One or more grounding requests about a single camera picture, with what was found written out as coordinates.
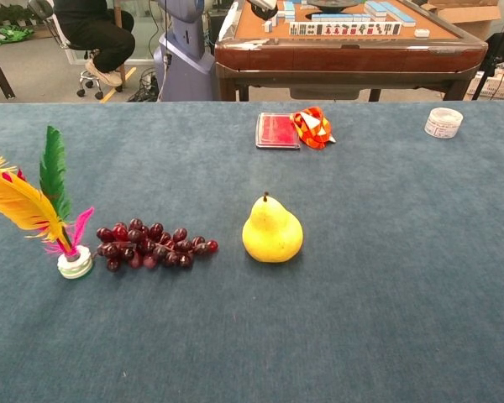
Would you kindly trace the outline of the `red grape bunch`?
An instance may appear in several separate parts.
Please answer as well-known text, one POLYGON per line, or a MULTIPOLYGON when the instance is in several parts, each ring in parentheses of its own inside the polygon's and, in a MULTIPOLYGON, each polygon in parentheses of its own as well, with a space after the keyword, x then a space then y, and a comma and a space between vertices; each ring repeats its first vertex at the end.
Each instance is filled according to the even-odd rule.
POLYGON ((189 270, 195 258, 218 251, 218 242, 214 239, 188 238, 185 228, 169 233, 160 222, 148 227, 138 218, 129 224, 118 222, 113 228, 99 228, 96 235, 101 241, 97 254, 106 259, 107 270, 112 273, 119 272, 123 264, 132 269, 153 270, 161 265, 189 270))

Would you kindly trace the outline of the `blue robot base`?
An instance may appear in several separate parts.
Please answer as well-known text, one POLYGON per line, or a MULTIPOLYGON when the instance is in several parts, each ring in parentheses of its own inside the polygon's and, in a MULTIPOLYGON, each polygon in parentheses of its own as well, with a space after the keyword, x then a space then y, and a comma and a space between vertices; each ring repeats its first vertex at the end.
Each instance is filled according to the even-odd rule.
POLYGON ((220 99, 214 56, 206 49, 204 0, 156 0, 165 33, 154 53, 159 102, 220 99))

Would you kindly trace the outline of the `yellow pear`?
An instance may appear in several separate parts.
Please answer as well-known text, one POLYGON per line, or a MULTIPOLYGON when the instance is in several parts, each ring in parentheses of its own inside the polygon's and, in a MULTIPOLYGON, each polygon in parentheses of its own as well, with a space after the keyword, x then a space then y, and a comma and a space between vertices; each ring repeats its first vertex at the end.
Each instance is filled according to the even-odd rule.
POLYGON ((251 208, 242 241, 246 252, 259 262, 286 262, 302 247, 302 225, 266 191, 251 208))

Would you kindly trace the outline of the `colourful feather shuttlecock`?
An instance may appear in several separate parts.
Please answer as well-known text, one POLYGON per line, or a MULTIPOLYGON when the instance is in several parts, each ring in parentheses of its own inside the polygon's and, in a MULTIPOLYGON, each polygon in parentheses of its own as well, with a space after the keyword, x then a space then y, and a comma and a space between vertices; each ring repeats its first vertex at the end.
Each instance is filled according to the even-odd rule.
POLYGON ((89 207, 73 223, 68 222, 71 199, 66 185, 66 152, 60 130, 49 126, 39 161, 39 187, 32 186, 17 166, 0 156, 0 213, 58 256, 57 269, 69 280, 87 275, 93 266, 90 249, 81 244, 95 212, 89 207))

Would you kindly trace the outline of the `orange patterned ribbon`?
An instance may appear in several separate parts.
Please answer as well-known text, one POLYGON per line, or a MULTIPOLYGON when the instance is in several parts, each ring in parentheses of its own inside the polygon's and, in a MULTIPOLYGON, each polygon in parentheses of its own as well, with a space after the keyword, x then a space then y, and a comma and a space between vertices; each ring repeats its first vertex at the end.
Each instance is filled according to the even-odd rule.
POLYGON ((309 107, 293 113, 290 120, 298 138, 312 149, 324 149, 328 143, 335 144, 332 126, 320 107, 309 107))

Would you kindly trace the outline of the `brown mahjong table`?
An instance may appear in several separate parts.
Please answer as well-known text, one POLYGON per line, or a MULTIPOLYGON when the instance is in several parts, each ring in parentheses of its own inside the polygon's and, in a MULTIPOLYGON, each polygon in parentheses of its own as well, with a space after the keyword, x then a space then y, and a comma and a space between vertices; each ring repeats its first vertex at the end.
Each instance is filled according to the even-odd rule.
POLYGON ((214 47, 216 72, 224 101, 240 87, 289 88, 300 98, 339 98, 342 92, 426 88, 446 101, 464 97, 487 51, 482 39, 408 0, 385 0, 407 16, 399 35, 290 36, 291 22, 311 23, 313 8, 294 7, 295 19, 274 27, 254 15, 247 0, 234 3, 214 47), (416 38, 415 29, 429 29, 416 38))

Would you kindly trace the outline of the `rolling stool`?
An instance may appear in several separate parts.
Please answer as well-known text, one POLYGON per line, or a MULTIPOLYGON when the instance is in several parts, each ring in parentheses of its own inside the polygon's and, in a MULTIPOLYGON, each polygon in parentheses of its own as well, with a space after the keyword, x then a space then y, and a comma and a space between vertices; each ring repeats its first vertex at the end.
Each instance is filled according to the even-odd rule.
MULTIPOLYGON (((60 26, 54 17, 54 9, 47 0, 28 0, 27 8, 44 23, 45 27, 50 31, 55 42, 61 49, 83 51, 84 59, 92 61, 93 57, 97 53, 97 50, 84 48, 82 46, 72 44, 67 39, 64 39, 60 35, 60 26)), ((79 75, 79 89, 76 92, 77 96, 84 97, 86 95, 86 89, 93 88, 94 86, 97 87, 95 98, 97 100, 102 100, 103 92, 99 79, 89 70, 85 69, 79 75)))

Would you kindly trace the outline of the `small white round container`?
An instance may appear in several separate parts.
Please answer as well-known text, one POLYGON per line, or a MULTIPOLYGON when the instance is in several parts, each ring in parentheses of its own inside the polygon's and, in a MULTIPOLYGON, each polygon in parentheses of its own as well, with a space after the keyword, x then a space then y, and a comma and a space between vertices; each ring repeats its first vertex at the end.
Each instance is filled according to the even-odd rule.
POLYGON ((463 122, 462 113, 446 107, 436 107, 428 115, 424 132, 438 139, 453 138, 463 122))

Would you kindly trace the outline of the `seated person in black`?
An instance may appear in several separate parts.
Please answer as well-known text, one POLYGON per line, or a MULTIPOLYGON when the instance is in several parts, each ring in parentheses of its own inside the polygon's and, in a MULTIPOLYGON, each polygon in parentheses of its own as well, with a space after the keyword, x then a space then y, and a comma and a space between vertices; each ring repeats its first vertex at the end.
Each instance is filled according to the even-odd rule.
POLYGON ((66 39, 98 53, 85 64, 86 69, 108 86, 121 86, 118 68, 134 53, 134 17, 121 12, 117 26, 107 0, 53 0, 54 14, 66 39))

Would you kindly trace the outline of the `cardboard box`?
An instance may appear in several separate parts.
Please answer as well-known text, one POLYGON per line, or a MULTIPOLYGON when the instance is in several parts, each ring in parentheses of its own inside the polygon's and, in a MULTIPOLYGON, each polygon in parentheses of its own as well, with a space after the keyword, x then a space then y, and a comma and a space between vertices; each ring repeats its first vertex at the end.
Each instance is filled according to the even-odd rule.
POLYGON ((501 19, 499 0, 426 0, 422 8, 479 39, 487 39, 491 23, 501 19))

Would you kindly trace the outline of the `black tripod stand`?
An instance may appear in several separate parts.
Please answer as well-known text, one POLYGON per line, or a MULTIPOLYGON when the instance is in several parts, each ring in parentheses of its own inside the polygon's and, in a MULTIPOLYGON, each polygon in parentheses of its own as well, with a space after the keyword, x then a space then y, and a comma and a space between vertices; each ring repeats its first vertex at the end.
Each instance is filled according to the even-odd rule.
POLYGON ((501 36, 500 36, 496 46, 489 53, 488 61, 483 63, 484 73, 483 73, 483 75, 479 81, 479 84, 478 84, 477 88, 475 89, 475 92, 471 98, 472 101, 476 101, 479 98, 480 93, 486 83, 487 78, 491 75, 491 73, 496 68, 496 64, 498 61, 497 55, 498 55, 498 52, 499 52, 500 48, 502 47, 503 43, 504 43, 504 29, 501 32, 501 36))

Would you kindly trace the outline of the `green bag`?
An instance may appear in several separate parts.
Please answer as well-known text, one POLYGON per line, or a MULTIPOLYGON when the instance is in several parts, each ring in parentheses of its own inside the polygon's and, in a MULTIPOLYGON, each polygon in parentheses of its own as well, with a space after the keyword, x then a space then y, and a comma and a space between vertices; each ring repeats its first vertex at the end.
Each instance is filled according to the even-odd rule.
POLYGON ((31 28, 18 25, 0 25, 0 45, 25 41, 34 34, 31 28))

